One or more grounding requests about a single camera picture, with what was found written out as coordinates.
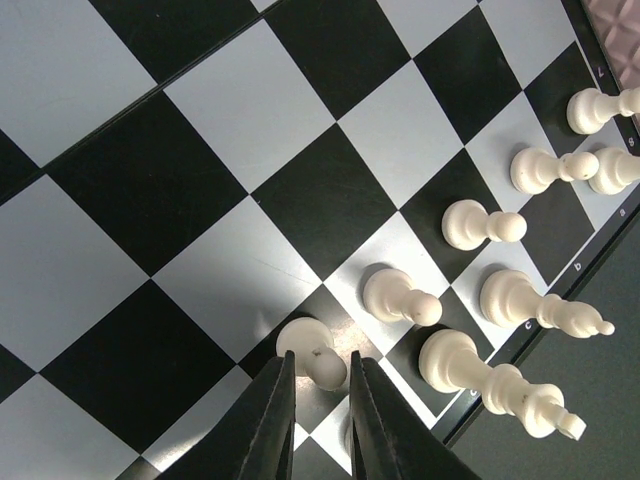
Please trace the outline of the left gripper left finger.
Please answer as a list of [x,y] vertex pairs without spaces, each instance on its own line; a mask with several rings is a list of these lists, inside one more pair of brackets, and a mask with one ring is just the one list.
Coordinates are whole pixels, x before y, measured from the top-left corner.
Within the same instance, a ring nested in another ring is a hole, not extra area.
[[290,479],[295,354],[271,358],[227,413],[161,479]]

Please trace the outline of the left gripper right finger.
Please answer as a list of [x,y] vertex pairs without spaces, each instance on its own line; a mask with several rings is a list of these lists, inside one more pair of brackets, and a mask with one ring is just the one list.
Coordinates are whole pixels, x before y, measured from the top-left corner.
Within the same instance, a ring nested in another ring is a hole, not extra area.
[[349,407],[355,479],[477,479],[424,425],[379,364],[351,354]]

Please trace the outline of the white pawn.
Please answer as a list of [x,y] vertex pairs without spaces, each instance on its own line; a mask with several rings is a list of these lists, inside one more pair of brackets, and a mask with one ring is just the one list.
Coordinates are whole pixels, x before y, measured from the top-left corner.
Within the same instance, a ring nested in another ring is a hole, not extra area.
[[334,350],[330,329],[321,321],[302,317],[286,324],[276,340],[276,354],[295,354],[295,374],[310,378],[326,391],[339,389],[347,378],[344,360]]
[[416,288],[408,274],[395,268],[381,269],[366,281],[363,303],[369,314],[384,323],[408,320],[429,327],[443,313],[437,297]]
[[589,180],[598,169],[598,158],[589,152],[567,153],[556,158],[541,148],[530,147],[515,155],[510,177],[518,191],[537,195],[556,180]]
[[581,135],[598,132],[616,115],[631,117],[638,113],[638,87],[625,89],[615,96],[605,94],[596,88],[583,89],[570,98],[566,109],[569,126]]
[[617,147],[595,152],[599,161],[596,174],[588,180],[590,187],[604,195],[615,195],[640,177],[640,159]]

